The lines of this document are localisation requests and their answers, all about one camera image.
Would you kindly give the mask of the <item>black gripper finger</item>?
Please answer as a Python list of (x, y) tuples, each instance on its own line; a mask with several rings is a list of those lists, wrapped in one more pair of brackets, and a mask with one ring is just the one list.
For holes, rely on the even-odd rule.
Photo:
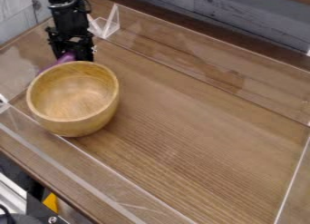
[(95, 56), (94, 56), (94, 42), (92, 42), (91, 39), (82, 39), (78, 42), (76, 59), (79, 61), (90, 61), (90, 62), (94, 61), (94, 59), (95, 59)]
[(71, 52), (70, 39), (60, 36), (52, 36), (48, 38), (48, 43), (52, 48), (52, 52), (59, 59), (63, 54)]

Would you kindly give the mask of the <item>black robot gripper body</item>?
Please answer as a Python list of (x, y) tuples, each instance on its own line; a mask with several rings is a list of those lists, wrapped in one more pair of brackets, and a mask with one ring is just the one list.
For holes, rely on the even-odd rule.
[(94, 35), (88, 31), (90, 23), (87, 16), (92, 7), (87, 0), (71, 0), (63, 4), (52, 4), (49, 7), (53, 26), (48, 26), (45, 31), (48, 38), (60, 36), (70, 39), (71, 51), (76, 53), (78, 42), (82, 39), (91, 39)]

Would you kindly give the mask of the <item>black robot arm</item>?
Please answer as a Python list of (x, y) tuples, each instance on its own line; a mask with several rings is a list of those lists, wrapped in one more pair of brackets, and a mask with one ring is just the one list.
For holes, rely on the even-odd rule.
[(94, 61), (94, 34), (88, 31), (92, 7), (87, 0), (48, 0), (53, 26), (45, 28), (59, 61)]

